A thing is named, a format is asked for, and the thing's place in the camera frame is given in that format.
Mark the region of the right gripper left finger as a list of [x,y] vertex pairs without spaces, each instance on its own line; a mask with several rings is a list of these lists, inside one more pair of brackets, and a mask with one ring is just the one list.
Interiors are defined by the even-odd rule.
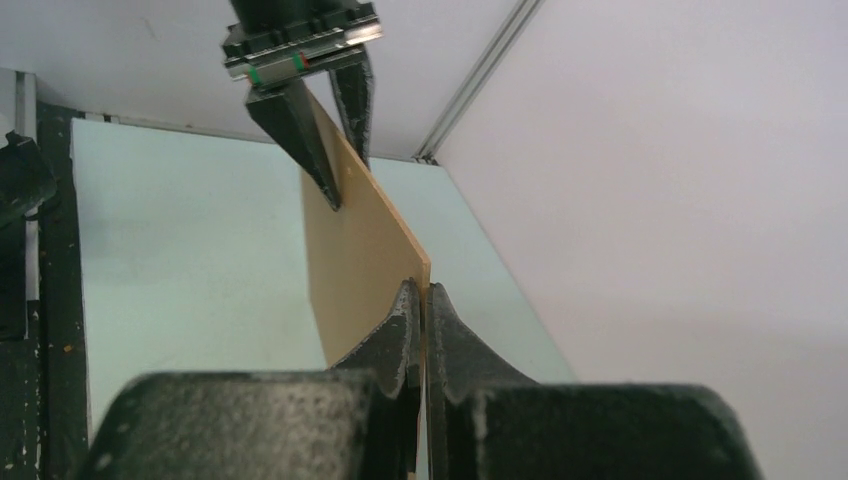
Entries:
[[81,479],[405,479],[420,405],[416,283],[325,370],[156,372],[113,400]]

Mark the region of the brown backing board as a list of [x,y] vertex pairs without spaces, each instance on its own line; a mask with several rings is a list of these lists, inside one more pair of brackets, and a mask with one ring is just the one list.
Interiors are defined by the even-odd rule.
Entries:
[[366,479],[415,475],[420,320],[431,261],[365,162],[307,96],[341,195],[333,209],[303,175],[308,294],[326,362],[367,370],[386,399],[368,434]]

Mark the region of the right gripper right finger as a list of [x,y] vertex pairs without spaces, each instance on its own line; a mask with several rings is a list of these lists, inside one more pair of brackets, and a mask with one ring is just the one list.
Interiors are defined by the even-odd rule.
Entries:
[[430,287],[423,319],[433,479],[759,479],[732,408],[675,383],[537,382]]

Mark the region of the left corner aluminium post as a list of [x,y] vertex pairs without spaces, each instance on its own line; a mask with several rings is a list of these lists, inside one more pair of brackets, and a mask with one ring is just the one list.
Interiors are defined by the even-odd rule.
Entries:
[[516,2],[412,155],[413,162],[438,164],[438,151],[544,4],[544,0]]

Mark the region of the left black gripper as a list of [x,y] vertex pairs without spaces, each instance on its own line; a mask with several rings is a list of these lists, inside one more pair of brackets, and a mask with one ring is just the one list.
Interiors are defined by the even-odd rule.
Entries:
[[338,211],[342,196],[311,93],[298,78],[329,70],[345,136],[369,169],[374,74],[364,45],[383,36],[374,4],[233,1],[231,6],[238,22],[227,27],[221,44],[224,68],[235,81],[277,85],[250,87],[245,102],[249,116],[300,166],[330,208]]

